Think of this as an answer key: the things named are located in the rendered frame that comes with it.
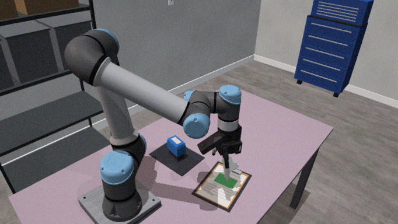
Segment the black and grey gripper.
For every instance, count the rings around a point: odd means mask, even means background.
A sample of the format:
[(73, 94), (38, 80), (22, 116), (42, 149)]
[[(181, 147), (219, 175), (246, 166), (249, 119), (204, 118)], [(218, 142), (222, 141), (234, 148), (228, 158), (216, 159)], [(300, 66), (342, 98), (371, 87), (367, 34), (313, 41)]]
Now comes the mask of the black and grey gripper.
[[(242, 141), (240, 140), (242, 127), (238, 124), (238, 128), (231, 132), (226, 132), (218, 127), (218, 131), (228, 136), (228, 139), (223, 143), (212, 149), (212, 155), (218, 151), (222, 155), (222, 163), (224, 166), (224, 174), (227, 182), (229, 182), (229, 173), (238, 168), (238, 163), (232, 161), (232, 157), (228, 154), (239, 154), (242, 150)], [(234, 134), (235, 133), (235, 134)], [(233, 135), (232, 135), (233, 134)], [(238, 147), (238, 149), (237, 149)], [(216, 151), (215, 151), (216, 150)], [(229, 161), (229, 162), (228, 162)]]

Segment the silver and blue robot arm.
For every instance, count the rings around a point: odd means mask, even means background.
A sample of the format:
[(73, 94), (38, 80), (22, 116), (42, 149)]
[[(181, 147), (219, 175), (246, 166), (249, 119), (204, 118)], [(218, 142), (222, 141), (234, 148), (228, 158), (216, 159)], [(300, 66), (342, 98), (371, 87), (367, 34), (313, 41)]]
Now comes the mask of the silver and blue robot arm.
[(113, 149), (100, 162), (102, 209), (107, 219), (125, 222), (142, 208), (135, 176), (146, 152), (146, 140), (133, 128), (125, 98), (181, 125), (188, 137), (199, 139), (208, 133), (210, 114), (218, 114), (221, 130), (237, 129), (242, 92), (237, 86), (224, 85), (218, 92), (186, 91), (182, 99), (120, 67), (118, 51), (113, 33), (93, 29), (73, 38), (64, 58), (75, 76), (96, 87)]

